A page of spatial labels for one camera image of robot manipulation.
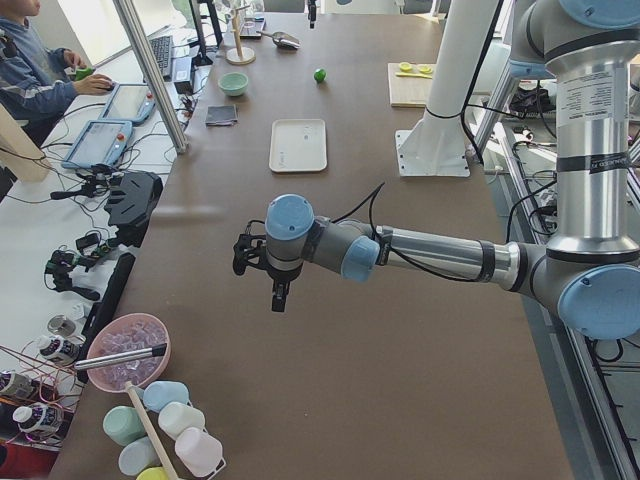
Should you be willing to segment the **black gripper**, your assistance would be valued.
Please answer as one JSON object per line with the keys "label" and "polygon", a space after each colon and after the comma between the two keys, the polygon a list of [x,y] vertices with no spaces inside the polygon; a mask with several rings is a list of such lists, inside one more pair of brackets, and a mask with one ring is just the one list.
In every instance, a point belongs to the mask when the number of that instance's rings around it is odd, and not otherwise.
{"label": "black gripper", "polygon": [[271,308],[274,312],[283,312],[290,290],[290,282],[294,281],[301,273],[301,266],[294,269],[282,270],[274,266],[267,268],[269,277],[273,280]]}

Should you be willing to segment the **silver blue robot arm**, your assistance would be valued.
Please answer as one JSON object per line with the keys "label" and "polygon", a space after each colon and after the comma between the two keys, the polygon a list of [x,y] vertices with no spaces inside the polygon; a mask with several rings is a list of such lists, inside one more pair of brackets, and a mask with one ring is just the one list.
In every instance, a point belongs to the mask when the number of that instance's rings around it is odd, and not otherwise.
{"label": "silver blue robot arm", "polygon": [[542,245],[333,221],[297,194],[266,214],[261,261],[272,304],[310,262],[365,281],[375,266],[414,268],[462,283],[495,283],[528,296],[593,340],[639,329],[639,246],[624,218],[630,61],[639,49],[635,1],[517,4],[510,62],[540,65],[556,81],[556,227]]}
{"label": "silver blue robot arm", "polygon": [[307,0],[307,18],[309,20],[309,28],[314,29],[317,21],[318,2],[317,0]]}

